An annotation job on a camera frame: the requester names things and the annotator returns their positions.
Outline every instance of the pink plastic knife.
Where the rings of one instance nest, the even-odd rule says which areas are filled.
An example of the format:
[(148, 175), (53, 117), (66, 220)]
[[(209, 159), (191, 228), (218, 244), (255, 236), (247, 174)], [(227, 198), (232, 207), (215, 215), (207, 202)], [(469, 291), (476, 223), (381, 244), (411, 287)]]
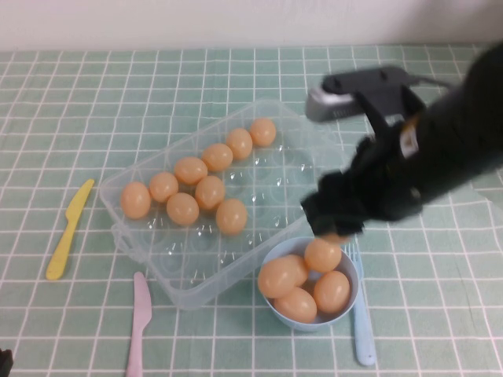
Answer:
[(141, 339), (143, 330), (152, 319), (152, 301), (149, 286), (142, 273), (134, 274), (134, 311), (133, 331), (129, 349), (129, 362), (127, 363), (127, 377), (143, 376), (143, 361), (141, 355)]

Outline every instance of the plastic knife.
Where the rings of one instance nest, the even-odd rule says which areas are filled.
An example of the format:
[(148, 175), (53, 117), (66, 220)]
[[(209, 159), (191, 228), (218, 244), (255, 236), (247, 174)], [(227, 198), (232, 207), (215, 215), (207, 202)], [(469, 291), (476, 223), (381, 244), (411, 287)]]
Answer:
[(84, 185), (79, 188), (79, 191), (75, 194), (66, 210), (65, 216), (68, 220), (68, 225), (64, 230), (60, 243), (54, 251), (53, 257), (50, 259), (49, 265), (47, 266), (47, 280), (58, 280), (63, 276), (64, 267), (66, 266), (68, 254), (70, 253), (70, 246), (72, 245), (73, 234), (75, 233), (77, 223), (79, 222), (80, 215), (86, 205), (87, 197), (89, 196), (93, 185), (94, 179), (90, 179), (84, 183)]
[(133, 331), (127, 363), (126, 377), (143, 376), (143, 360), (141, 355), (141, 340), (143, 330), (152, 319), (152, 301), (149, 286), (142, 273), (134, 274), (134, 311)]

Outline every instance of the egg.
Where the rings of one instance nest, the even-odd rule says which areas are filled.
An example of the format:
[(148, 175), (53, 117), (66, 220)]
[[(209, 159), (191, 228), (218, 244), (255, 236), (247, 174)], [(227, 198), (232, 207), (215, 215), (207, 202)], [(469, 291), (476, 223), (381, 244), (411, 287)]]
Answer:
[(321, 236), (321, 238), (328, 243), (334, 243), (336, 245), (344, 245), (349, 242), (350, 237), (339, 236), (337, 233), (327, 233)]
[(227, 199), (218, 206), (216, 220), (220, 232), (232, 236), (244, 229), (248, 212), (240, 200)]
[(196, 201), (203, 210), (214, 210), (223, 201), (226, 187), (218, 177), (208, 175), (196, 186)]
[(310, 324), (316, 318), (316, 302), (302, 288), (295, 287), (286, 296), (274, 299), (274, 308), (283, 316)]
[(196, 185), (207, 176), (207, 167), (197, 157), (184, 157), (174, 165), (175, 177), (185, 185)]
[(246, 159), (252, 153), (253, 140), (244, 128), (236, 128), (229, 132), (227, 146), (233, 151), (234, 159)]
[(315, 238), (306, 247), (304, 259), (307, 267), (319, 273), (327, 273), (335, 269), (343, 257), (339, 245)]
[(323, 313), (335, 314), (343, 310), (351, 295), (347, 277), (339, 271), (330, 271), (314, 285), (314, 301)]
[(306, 283), (307, 277), (309, 276), (309, 269), (307, 268), (306, 262), (299, 255), (290, 254), (285, 258), (290, 258), (296, 264), (296, 287), (300, 287), (302, 284)]
[(201, 159), (209, 171), (222, 171), (233, 162), (233, 151), (225, 144), (213, 144), (204, 149)]
[(170, 196), (178, 192), (178, 181), (167, 171), (158, 173), (150, 180), (149, 191), (156, 202), (166, 203)]
[(259, 291), (267, 298), (280, 298), (296, 285), (296, 264), (290, 258), (276, 258), (262, 266), (257, 278)]
[(268, 118), (257, 119), (250, 126), (250, 135), (253, 145), (268, 147), (276, 138), (276, 126)]
[(166, 203), (167, 215), (178, 225), (191, 225), (199, 217), (199, 207), (196, 200), (189, 194), (178, 192)]
[(124, 214), (133, 220), (146, 216), (151, 202), (149, 189), (141, 182), (128, 183), (120, 196), (120, 206)]

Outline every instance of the white wall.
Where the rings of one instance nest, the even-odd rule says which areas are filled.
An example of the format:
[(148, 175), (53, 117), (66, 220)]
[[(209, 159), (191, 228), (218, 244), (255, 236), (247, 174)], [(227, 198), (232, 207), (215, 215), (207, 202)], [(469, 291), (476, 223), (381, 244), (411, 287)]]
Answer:
[(0, 50), (503, 38), (502, 0), (0, 0)]

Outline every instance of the white label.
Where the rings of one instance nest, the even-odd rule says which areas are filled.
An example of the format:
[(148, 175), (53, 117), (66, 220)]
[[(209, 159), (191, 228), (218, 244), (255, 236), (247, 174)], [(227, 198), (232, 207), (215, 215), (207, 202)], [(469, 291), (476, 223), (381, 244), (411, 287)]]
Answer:
[(400, 149), (403, 156), (408, 159), (411, 155), (419, 150), (416, 137), (416, 124), (405, 126), (400, 134)]

